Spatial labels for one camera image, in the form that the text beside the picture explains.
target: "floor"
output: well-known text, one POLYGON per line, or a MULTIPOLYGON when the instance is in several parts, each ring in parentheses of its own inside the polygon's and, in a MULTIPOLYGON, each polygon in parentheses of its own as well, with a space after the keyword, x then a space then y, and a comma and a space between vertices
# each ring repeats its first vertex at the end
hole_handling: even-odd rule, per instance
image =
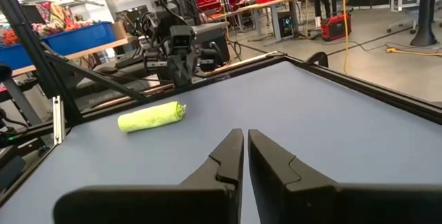
MULTIPOLYGON (((406 29, 409 26, 397 27, 390 35, 386 32, 388 25, 404 18, 406 18, 405 15, 390 12, 388 9, 353 11, 353 31, 349 39, 363 44, 363 48, 367 51, 355 43, 349 44, 353 48, 349 50, 347 56, 347 74, 427 101, 442 102, 442 57, 385 52, 384 44, 394 47, 410 45, 414 35, 406 29)), ((262 31, 263 33, 271 32, 271 27, 262 31)), ((442 40, 442 29, 437 24, 434 25, 433 31, 436 38, 442 40)), ((324 51, 329 54, 330 68, 344 72, 345 39, 333 42, 324 42, 321 39, 316 41, 287 40, 279 44, 267 45, 272 39, 248 41, 255 34, 254 31, 244 34, 231 32, 229 36, 252 48, 266 52, 278 50, 299 59, 307 59, 318 51, 324 51)), ((429 48, 413 49, 413 51, 438 52, 439 44, 429 48)), ((248 59, 259 54, 259 51, 242 47, 241 58, 248 59)))

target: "chair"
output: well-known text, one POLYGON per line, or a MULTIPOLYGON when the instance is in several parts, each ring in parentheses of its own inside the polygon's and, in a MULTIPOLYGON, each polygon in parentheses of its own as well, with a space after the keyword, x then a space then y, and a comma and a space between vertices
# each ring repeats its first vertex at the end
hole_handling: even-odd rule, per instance
MULTIPOLYGON (((387 29, 387 33, 392 32, 392 28, 395 26, 402 27, 405 24, 412 24, 413 29, 411 29, 410 33, 415 34, 416 33, 416 27, 418 26, 419 22, 419 2, 421 0, 390 0, 390 10, 392 12, 403 12, 407 16, 409 16, 407 19, 398 21, 394 24, 390 24, 387 29)), ((435 22, 439 23, 439 26, 442 27, 442 19, 440 18, 434 18, 435 22)))

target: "yellow cloth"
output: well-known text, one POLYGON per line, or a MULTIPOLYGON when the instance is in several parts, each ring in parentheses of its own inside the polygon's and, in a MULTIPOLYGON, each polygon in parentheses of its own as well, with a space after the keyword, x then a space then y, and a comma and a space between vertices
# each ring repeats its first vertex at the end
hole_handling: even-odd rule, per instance
POLYGON ((118 127, 124 132, 159 127, 181 120, 185 111, 186 106, 181 105, 179 102, 152 106, 119 116, 118 127))

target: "blue bin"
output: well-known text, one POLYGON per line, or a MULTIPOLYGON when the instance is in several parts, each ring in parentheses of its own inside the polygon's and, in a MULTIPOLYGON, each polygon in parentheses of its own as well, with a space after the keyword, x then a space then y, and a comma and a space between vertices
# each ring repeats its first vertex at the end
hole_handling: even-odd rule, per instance
POLYGON ((91 26, 44 37, 48 45, 61 55, 70 55, 115 41, 111 22, 100 22, 91 26))
POLYGON ((0 62, 9 65, 12 70, 32 65, 29 55, 21 44, 0 48, 0 62))

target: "blue-gray table surface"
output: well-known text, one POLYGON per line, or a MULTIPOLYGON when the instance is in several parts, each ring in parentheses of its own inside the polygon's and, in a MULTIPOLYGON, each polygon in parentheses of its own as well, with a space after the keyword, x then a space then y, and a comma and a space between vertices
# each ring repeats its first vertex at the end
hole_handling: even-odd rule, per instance
MULTIPOLYGON (((0 223, 52 223, 55 201, 87 185, 179 184, 233 128, 245 140, 248 129, 261 130, 340 183, 442 184, 439 125, 289 62, 138 109, 176 100, 186 115, 164 127, 123 133, 123 113, 74 127, 0 209, 0 223)), ((242 222, 252 224, 259 218, 247 161, 246 150, 242 222)))

